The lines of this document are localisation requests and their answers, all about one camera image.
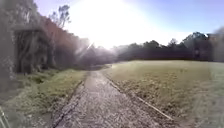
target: sky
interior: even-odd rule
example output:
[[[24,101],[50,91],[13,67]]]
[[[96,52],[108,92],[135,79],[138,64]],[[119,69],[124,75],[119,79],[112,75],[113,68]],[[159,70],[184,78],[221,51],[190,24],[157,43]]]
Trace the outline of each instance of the sky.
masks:
[[[224,25],[222,0],[35,0],[42,15],[70,5],[65,29],[111,47],[156,40],[181,41],[192,32],[212,33]]]

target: tree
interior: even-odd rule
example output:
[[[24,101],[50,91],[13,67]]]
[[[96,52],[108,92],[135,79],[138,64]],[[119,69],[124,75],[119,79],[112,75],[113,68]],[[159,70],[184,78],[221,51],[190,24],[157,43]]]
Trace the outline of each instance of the tree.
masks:
[[[53,12],[49,18],[60,28],[64,28],[65,23],[70,23],[69,6],[64,5],[58,8],[58,13]]]

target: lawn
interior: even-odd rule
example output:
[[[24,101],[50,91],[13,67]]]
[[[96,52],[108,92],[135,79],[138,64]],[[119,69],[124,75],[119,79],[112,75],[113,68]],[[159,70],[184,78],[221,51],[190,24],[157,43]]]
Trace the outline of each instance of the lawn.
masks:
[[[224,127],[222,63],[130,61],[102,72],[183,125]]]
[[[6,106],[25,115],[52,113],[59,102],[72,95],[84,75],[84,71],[66,70],[19,76],[24,88]]]

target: sunlight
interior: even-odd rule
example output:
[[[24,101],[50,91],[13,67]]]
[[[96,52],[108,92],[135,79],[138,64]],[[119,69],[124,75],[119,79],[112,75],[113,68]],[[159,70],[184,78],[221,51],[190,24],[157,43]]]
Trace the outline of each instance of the sunlight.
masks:
[[[105,48],[153,39],[166,44],[177,35],[161,31],[123,0],[81,0],[71,7],[71,20],[69,31]]]

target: dirt path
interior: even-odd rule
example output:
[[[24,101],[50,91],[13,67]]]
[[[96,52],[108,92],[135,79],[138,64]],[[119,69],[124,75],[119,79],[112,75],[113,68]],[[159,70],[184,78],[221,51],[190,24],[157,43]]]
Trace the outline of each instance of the dirt path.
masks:
[[[99,72],[91,72],[56,128],[159,128],[150,115],[109,84]]]

